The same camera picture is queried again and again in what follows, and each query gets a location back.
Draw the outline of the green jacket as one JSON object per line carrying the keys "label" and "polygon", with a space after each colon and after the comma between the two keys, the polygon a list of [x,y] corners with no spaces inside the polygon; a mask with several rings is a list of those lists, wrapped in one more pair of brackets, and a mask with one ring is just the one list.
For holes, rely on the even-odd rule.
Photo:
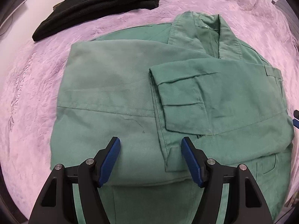
{"label": "green jacket", "polygon": [[71,46],[51,164],[80,164],[113,136],[121,152],[99,190],[111,223],[191,223],[203,191],[185,136],[220,164],[246,164],[272,217],[284,204],[294,130],[281,71],[219,15],[185,12]]}

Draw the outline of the black garment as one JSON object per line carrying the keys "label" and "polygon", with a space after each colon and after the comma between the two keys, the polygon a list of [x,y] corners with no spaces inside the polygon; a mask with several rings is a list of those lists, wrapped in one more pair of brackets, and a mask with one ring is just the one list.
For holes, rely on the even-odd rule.
{"label": "black garment", "polygon": [[64,0],[38,26],[32,39],[41,41],[86,21],[135,9],[152,10],[158,6],[159,0]]}

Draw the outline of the grey quilted headboard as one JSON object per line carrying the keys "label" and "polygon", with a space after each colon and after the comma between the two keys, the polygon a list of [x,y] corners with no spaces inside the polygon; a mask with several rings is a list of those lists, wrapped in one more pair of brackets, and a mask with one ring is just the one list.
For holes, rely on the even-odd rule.
{"label": "grey quilted headboard", "polygon": [[291,33],[299,39],[299,20],[286,0],[272,1],[272,4],[286,17]]}

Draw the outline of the purple bed blanket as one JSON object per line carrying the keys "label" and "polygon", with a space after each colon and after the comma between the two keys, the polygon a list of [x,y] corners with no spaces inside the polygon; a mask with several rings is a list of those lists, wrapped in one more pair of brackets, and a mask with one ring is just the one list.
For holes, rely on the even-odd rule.
{"label": "purple bed blanket", "polygon": [[1,167],[24,216],[30,216],[50,172],[50,136],[71,45],[128,27],[170,22],[188,10],[220,14],[238,38],[282,71],[289,111],[298,108],[298,40],[268,0],[160,0],[154,10],[112,15],[38,43],[29,41],[16,52],[1,95]]}

